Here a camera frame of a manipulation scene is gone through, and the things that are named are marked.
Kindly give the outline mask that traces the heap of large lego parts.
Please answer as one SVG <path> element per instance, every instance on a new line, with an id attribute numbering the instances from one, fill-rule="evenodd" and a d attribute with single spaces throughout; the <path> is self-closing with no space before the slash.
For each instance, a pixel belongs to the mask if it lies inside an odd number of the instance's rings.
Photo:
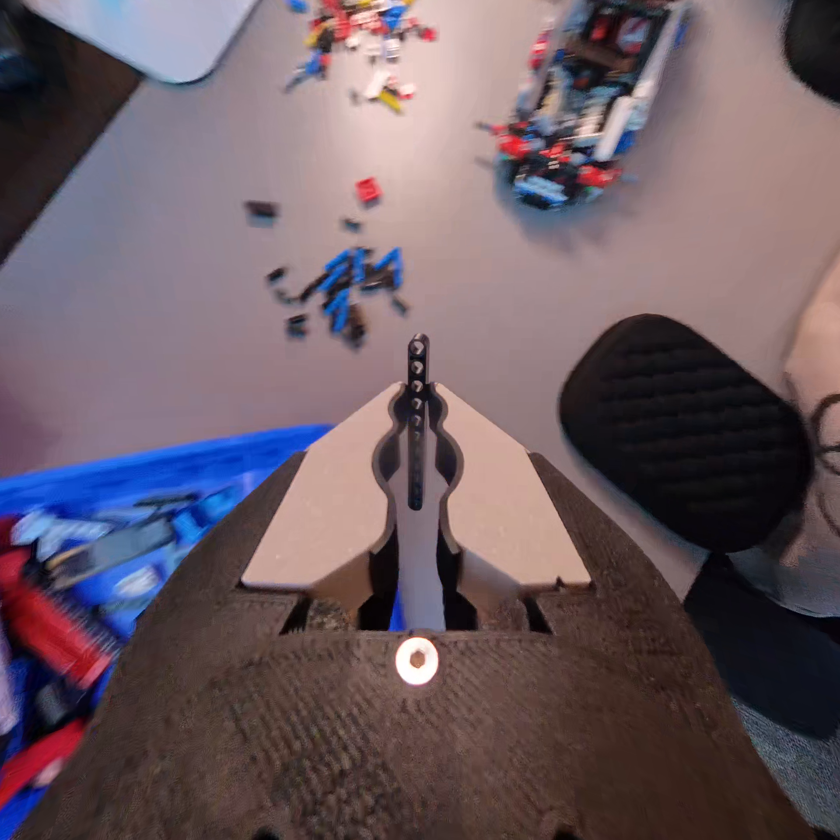
<path id="1" fill-rule="evenodd" d="M 2 487 L 2 806 L 78 746 L 118 656 L 152 620 L 213 602 L 194 554 L 246 480 L 100 497 Z"/>

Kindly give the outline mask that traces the white book stand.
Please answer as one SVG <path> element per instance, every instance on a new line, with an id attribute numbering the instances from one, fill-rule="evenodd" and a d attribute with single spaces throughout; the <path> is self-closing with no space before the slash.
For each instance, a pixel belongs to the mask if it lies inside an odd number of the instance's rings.
<path id="1" fill-rule="evenodd" d="M 145 76 L 182 85 L 210 75 L 257 1 L 23 1 L 32 13 Z"/>

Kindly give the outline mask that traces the black lego beam with holes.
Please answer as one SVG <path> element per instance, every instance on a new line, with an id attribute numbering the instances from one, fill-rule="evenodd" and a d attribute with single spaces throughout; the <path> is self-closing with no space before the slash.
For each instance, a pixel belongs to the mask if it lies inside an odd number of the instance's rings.
<path id="1" fill-rule="evenodd" d="M 426 471 L 426 431 L 429 339 L 417 333 L 407 348 L 408 415 L 407 434 L 407 505 L 417 512 L 424 506 Z"/>

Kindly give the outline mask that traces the pile of small lego pieces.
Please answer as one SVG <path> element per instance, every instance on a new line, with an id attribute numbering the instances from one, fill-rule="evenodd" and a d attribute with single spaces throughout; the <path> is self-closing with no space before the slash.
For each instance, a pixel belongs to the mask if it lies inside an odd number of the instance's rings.
<path id="1" fill-rule="evenodd" d="M 411 39 L 438 41 L 439 28 L 422 21 L 412 1 L 287 2 L 295 14 L 312 12 L 303 45 L 306 55 L 283 84 L 291 92 L 309 79 L 329 78 L 340 52 L 360 55 L 371 77 L 359 90 L 349 90 L 353 105 L 380 103 L 394 114 L 417 93 L 414 83 L 401 80 L 398 66 Z"/>

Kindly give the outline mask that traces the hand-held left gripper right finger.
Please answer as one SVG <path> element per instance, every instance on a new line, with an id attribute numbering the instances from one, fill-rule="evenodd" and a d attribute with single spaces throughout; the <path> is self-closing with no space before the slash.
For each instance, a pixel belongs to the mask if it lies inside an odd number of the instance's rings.
<path id="1" fill-rule="evenodd" d="M 439 526 L 455 590 L 497 607 L 560 588 L 588 589 L 574 546 L 530 452 L 446 386 L 431 385 L 435 466 L 446 484 Z"/>

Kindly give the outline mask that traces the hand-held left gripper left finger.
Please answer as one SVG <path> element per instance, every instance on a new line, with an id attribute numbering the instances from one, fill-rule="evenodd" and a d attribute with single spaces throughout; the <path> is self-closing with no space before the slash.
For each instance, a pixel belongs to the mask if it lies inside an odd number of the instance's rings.
<path id="1" fill-rule="evenodd" d="M 357 611 L 375 593 L 371 557 L 395 527 L 390 481 L 400 466 L 397 382 L 311 444 L 241 583 Z"/>

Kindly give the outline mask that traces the pile of blue black pins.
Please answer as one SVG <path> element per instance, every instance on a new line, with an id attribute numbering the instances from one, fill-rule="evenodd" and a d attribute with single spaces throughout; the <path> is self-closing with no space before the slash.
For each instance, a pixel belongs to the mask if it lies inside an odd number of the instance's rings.
<path id="1" fill-rule="evenodd" d="M 405 260 L 401 247 L 381 256 L 372 247 L 346 248 L 297 291 L 286 288 L 287 273 L 287 266 L 279 266 L 266 274 L 265 282 L 281 305 L 298 309 L 287 317 L 285 326 L 287 336 L 295 340 L 308 336 L 311 313 L 315 312 L 324 318 L 331 336 L 357 350 L 370 333 L 364 298 L 382 294 L 401 317 L 410 311 L 403 294 Z"/>

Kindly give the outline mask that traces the lego car model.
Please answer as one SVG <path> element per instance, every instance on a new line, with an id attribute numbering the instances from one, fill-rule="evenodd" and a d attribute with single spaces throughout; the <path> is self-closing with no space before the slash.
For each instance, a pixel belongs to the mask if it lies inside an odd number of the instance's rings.
<path id="1" fill-rule="evenodd" d="M 624 176 L 690 2 L 569 2 L 532 45 L 506 123 L 478 122 L 496 142 L 513 198 L 541 211 L 590 203 Z"/>

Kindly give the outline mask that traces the blue plastic bin white label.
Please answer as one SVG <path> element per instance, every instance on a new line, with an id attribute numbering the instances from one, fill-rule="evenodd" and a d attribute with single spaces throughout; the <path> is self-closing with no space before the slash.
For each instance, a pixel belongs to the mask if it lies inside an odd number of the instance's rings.
<path id="1" fill-rule="evenodd" d="M 183 623 L 152 620 L 118 656 L 69 760 L 8 838 L 313 838 L 312 816 L 347 781 L 354 628 L 289 633 L 307 595 L 240 577 L 308 447 L 334 426 L 189 444 L 117 460 L 108 487 L 137 491 L 246 480 L 250 491 L 195 558 L 213 600 Z"/>

